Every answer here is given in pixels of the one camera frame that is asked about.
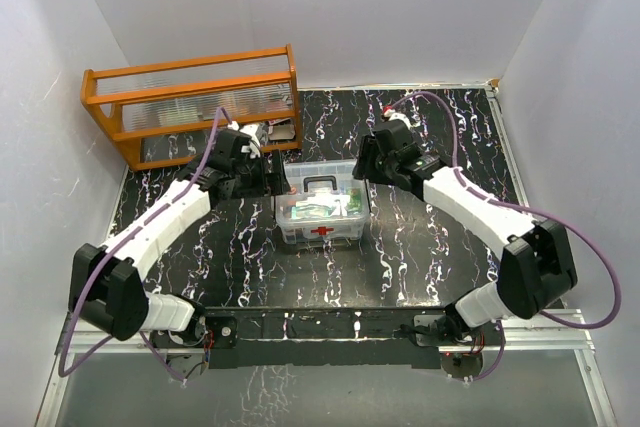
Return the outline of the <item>white teal ointment tube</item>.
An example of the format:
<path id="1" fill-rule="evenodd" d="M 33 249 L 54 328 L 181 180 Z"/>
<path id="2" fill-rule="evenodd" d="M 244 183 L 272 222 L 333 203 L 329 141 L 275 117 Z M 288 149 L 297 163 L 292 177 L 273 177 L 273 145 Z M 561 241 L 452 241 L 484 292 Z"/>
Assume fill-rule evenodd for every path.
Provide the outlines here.
<path id="1" fill-rule="evenodd" d="M 294 220 L 328 218 L 333 215 L 336 208 L 335 204 L 296 203 L 291 208 L 291 218 Z"/>

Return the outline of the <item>clear first aid box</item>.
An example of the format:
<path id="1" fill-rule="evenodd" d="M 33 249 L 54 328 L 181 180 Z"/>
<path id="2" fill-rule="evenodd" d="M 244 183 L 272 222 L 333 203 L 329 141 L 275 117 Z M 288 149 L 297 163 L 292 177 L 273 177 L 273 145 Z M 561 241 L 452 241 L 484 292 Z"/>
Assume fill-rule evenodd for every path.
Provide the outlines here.
<path id="1" fill-rule="evenodd" d="M 285 243 L 357 241 L 370 218 L 368 184 L 353 177 L 354 159 L 286 163 L 292 193 L 277 196 L 274 213 Z"/>

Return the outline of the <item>green small packet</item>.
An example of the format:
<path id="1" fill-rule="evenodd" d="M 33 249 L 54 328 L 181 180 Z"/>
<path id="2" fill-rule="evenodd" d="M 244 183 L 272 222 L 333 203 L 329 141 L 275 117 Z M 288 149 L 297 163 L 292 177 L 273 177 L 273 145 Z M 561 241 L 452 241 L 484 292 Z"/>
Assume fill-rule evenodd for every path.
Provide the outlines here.
<path id="1" fill-rule="evenodd" d="M 351 189 L 349 191 L 348 210 L 360 210 L 362 208 L 362 191 L 360 189 Z"/>

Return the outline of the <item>clear box lid with handle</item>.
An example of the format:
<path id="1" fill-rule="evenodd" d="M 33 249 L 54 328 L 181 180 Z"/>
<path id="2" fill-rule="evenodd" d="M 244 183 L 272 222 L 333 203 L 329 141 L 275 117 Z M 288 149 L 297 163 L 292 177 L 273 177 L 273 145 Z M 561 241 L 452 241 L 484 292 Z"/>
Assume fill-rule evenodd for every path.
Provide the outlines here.
<path id="1" fill-rule="evenodd" d="M 302 225 L 310 222 L 356 222 L 366 220 L 369 216 L 369 191 L 367 183 L 364 180 L 356 180 L 352 171 L 356 164 L 354 159 L 351 160 L 335 160 L 335 161 L 317 161 L 303 163 L 285 163 L 285 172 L 287 180 L 291 188 L 297 190 L 296 196 L 310 195 L 316 192 L 333 192 L 346 193 L 351 189 L 360 189 L 362 191 L 362 199 L 364 201 L 365 211 L 361 216 L 351 218 L 324 218 L 324 219 L 308 219 L 308 220 L 292 220 L 283 217 L 279 211 L 278 197 L 274 200 L 275 219 L 282 225 Z"/>

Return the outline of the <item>clear divider tray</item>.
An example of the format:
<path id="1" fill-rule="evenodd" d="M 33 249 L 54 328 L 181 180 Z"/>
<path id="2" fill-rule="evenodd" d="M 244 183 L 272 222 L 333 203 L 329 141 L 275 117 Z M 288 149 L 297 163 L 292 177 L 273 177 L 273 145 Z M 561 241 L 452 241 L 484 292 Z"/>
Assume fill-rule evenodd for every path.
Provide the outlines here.
<path id="1" fill-rule="evenodd" d="M 316 192 L 310 195 L 278 197 L 279 211 L 292 220 L 351 218 L 361 216 L 365 204 L 359 190 L 346 193 Z"/>

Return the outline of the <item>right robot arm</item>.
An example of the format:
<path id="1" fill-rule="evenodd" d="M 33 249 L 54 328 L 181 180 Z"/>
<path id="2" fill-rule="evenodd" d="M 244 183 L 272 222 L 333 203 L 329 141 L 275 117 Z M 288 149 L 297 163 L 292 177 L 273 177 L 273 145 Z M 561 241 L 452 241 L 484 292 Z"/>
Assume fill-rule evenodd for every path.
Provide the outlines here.
<path id="1" fill-rule="evenodd" d="M 359 147 L 353 176 L 390 185 L 436 207 L 479 238 L 499 258 L 496 280 L 448 304 L 420 335 L 466 344 L 482 326 L 505 317 L 530 319 L 577 284 L 566 228 L 499 205 L 458 167 L 423 152 L 400 120 L 376 126 Z"/>

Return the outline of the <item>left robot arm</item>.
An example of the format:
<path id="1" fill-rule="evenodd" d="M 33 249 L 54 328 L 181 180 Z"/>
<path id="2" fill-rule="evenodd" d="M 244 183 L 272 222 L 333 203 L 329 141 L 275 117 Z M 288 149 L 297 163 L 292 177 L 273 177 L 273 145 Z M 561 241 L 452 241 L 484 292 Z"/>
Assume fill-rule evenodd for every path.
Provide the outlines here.
<path id="1" fill-rule="evenodd" d="M 100 246 L 81 246 L 72 263 L 70 313 L 119 341 L 167 331 L 186 346 L 200 343 L 204 308 L 182 295 L 148 292 L 144 281 L 165 251 L 220 202 L 289 192 L 280 151 L 263 157 L 253 146 L 250 135 L 222 130 L 126 229 Z"/>

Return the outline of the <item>cardboard box on shelf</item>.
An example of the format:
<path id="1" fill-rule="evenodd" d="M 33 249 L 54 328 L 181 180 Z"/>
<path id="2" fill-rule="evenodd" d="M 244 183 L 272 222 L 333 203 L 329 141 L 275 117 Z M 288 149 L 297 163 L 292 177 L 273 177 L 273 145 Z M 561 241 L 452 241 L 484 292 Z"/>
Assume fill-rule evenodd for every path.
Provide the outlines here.
<path id="1" fill-rule="evenodd" d="M 268 139 L 270 141 L 292 141 L 295 137 L 296 128 L 292 119 L 279 119 L 268 122 Z"/>

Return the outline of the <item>orange wooden shelf rack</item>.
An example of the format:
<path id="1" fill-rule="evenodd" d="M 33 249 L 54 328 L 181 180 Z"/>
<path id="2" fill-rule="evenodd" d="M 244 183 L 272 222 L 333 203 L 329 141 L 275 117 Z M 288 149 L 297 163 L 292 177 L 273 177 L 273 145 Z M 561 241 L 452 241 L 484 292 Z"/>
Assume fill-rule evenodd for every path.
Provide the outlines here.
<path id="1" fill-rule="evenodd" d="M 133 67 L 85 71 L 83 107 L 133 171 L 174 167 L 195 153 L 179 138 L 235 121 L 292 127 L 261 148 L 299 149 L 302 109 L 291 45 Z"/>

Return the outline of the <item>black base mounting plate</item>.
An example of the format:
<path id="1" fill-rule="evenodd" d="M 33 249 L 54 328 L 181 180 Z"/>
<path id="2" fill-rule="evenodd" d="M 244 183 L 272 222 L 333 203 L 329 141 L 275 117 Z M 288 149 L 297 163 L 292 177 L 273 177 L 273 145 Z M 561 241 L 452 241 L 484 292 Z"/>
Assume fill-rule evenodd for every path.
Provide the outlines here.
<path id="1" fill-rule="evenodd" d="M 438 369 L 449 351 L 484 354 L 500 345 L 491 325 L 471 342 L 456 343 L 437 331 L 438 307 L 210 307 L 205 310 L 214 344 L 210 366 L 405 365 Z"/>

